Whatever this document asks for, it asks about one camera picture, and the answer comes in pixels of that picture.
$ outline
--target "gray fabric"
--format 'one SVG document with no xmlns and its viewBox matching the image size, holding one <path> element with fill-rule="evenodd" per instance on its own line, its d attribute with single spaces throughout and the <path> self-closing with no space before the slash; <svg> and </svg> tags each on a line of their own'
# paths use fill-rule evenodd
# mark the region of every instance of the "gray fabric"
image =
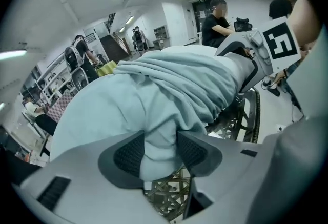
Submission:
<svg viewBox="0 0 328 224">
<path fill-rule="evenodd" d="M 53 137 L 50 159 L 73 147 L 144 130 L 140 178 L 150 181 L 181 165 L 176 131 L 206 133 L 237 93 L 229 69 L 212 57 L 149 52 L 120 62 L 114 75 L 97 79 L 69 103 Z"/>
</svg>

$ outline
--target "black chair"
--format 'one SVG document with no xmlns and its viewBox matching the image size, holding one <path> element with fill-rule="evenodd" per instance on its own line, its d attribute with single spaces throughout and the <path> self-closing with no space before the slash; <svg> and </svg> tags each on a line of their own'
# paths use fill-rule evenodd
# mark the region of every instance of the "black chair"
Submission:
<svg viewBox="0 0 328 224">
<path fill-rule="evenodd" d="M 249 19 L 236 18 L 237 21 L 234 22 L 234 27 L 236 32 L 247 32 L 251 31 L 253 25 L 249 23 Z"/>
</svg>

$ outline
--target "man in black shirt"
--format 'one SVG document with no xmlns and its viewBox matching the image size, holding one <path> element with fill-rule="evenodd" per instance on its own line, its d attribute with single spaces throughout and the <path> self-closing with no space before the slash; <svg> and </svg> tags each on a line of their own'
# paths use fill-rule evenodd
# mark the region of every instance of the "man in black shirt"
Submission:
<svg viewBox="0 0 328 224">
<path fill-rule="evenodd" d="M 98 63 L 97 59 L 94 57 L 94 55 L 90 52 L 87 43 L 84 41 L 82 35 L 77 35 L 75 37 L 75 40 L 72 43 L 72 46 L 74 46 L 80 56 L 84 59 L 84 63 L 81 65 L 82 69 L 85 71 L 89 83 L 99 78 L 97 72 L 94 70 L 92 65 L 90 64 L 89 60 L 87 59 L 86 55 L 93 61 L 94 63 Z"/>
<path fill-rule="evenodd" d="M 218 48 L 224 39 L 235 31 L 225 19 L 227 13 L 227 3 L 225 0 L 211 0 L 213 13 L 206 17 L 203 27 L 202 36 L 204 46 Z"/>
<path fill-rule="evenodd" d="M 269 7 L 269 16 L 272 19 L 288 17 L 293 10 L 292 0 L 273 0 Z"/>
</svg>

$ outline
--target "ceiling light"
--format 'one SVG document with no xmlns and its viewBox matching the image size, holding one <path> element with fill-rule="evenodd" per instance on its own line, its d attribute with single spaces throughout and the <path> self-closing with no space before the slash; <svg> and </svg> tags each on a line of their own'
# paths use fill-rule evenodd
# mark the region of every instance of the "ceiling light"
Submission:
<svg viewBox="0 0 328 224">
<path fill-rule="evenodd" d="M 5 107 L 5 103 L 0 103 L 0 112 L 1 112 L 1 110 Z"/>
<path fill-rule="evenodd" d="M 126 25 L 133 20 L 134 16 L 130 17 L 129 20 L 126 22 Z"/>
<path fill-rule="evenodd" d="M 26 54 L 26 50 L 15 50 L 15 51 L 7 51 L 7 52 L 0 52 L 0 60 L 22 56 Z"/>
</svg>

